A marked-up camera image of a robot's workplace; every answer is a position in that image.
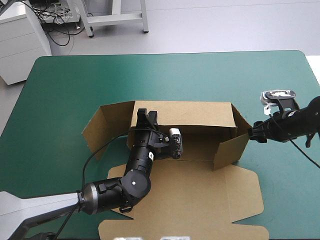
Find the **green table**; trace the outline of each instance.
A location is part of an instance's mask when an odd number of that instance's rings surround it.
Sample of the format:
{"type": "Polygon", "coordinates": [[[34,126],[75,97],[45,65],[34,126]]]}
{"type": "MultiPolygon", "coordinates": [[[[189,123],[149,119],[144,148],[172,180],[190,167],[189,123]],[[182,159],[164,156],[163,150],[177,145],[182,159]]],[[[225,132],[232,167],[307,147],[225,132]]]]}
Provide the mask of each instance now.
{"type": "MultiPolygon", "coordinates": [[[[0,138],[0,190],[19,197],[72,192],[90,154],[82,130],[99,105],[130,100],[232,102],[249,123],[265,120],[262,91],[292,89],[301,107],[319,85],[299,51],[41,57],[33,66],[0,138]]],[[[100,180],[125,163],[122,138],[88,167],[100,180]]],[[[296,141],[303,146],[305,139],[296,141]]],[[[308,149],[319,159],[319,140],[308,149]]],[[[270,238],[320,237],[320,172],[290,143],[249,142],[238,163],[260,180],[264,212],[240,221],[265,226],[270,238]]],[[[60,237],[98,238],[112,212],[75,214],[60,237]]],[[[55,232],[64,219],[33,228],[55,232]]]]}

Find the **white floor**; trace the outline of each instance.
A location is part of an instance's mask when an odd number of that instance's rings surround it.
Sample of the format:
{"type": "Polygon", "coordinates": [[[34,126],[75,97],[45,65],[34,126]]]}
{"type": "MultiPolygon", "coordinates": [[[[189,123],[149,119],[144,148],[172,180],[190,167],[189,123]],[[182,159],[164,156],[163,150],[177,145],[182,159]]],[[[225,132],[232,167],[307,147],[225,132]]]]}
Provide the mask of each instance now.
{"type": "MultiPolygon", "coordinates": [[[[108,12],[108,0],[87,0],[94,15],[108,12]]],[[[53,55],[161,54],[300,50],[320,80],[320,0],[146,0],[150,32],[142,24],[83,31],[65,47],[50,43],[53,55]]],[[[140,9],[140,0],[122,0],[122,12],[140,9]]],[[[63,34],[54,35],[66,42],[63,34]]],[[[0,80],[0,134],[23,83],[0,80]]]]}

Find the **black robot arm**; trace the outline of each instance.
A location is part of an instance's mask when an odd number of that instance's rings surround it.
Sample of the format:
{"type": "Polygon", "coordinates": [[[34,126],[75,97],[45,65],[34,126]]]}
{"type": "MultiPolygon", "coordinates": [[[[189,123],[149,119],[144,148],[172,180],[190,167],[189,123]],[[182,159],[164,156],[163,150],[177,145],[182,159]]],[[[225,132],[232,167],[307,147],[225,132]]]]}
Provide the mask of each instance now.
{"type": "Polygon", "coordinates": [[[145,108],[137,112],[134,143],[123,177],[95,181],[84,188],[83,211],[95,214],[119,208],[130,212],[150,191],[150,173],[155,159],[178,159],[182,154],[182,139],[177,128],[169,137],[159,132],[157,112],[145,108]]]}
{"type": "MultiPolygon", "coordinates": [[[[119,208],[130,212],[150,191],[150,173],[155,159],[178,159],[182,155],[179,129],[171,128],[169,136],[159,131],[157,112],[139,109],[131,148],[123,177],[85,185],[83,192],[64,193],[21,199],[0,191],[0,239],[22,240],[29,228],[72,213],[92,215],[119,208]]],[[[32,240],[56,239],[52,232],[39,233],[32,240]]]]}
{"type": "Polygon", "coordinates": [[[302,109],[296,103],[295,96],[292,90],[263,92],[260,99],[266,105],[264,113],[270,118],[254,123],[253,128],[248,130],[250,139],[259,143],[266,143],[267,139],[285,143],[289,139],[306,136],[305,146],[309,148],[314,135],[320,133],[320,96],[302,109]],[[277,106],[279,111],[272,116],[270,107],[273,106],[277,106]]]}

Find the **unfolded cardboard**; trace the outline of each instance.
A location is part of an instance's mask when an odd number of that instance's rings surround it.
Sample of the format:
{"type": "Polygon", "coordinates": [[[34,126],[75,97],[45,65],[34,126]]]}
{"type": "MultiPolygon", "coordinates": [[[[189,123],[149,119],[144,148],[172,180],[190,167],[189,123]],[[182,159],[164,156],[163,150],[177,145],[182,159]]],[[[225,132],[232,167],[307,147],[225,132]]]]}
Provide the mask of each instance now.
{"type": "MultiPolygon", "coordinates": [[[[268,231],[262,226],[232,224],[264,209],[257,175],[230,165],[240,159],[250,127],[237,109],[229,102],[129,101],[104,105],[83,131],[91,151],[134,128],[139,108],[158,112],[160,131],[180,129],[183,154],[178,160],[154,162],[151,191],[127,214],[133,219],[104,220],[99,226],[101,240],[160,240],[163,236],[267,240],[268,231]]],[[[133,138],[133,134],[128,136],[129,148],[133,138]]],[[[121,177],[124,171],[124,165],[114,167],[108,178],[121,177]]]]}

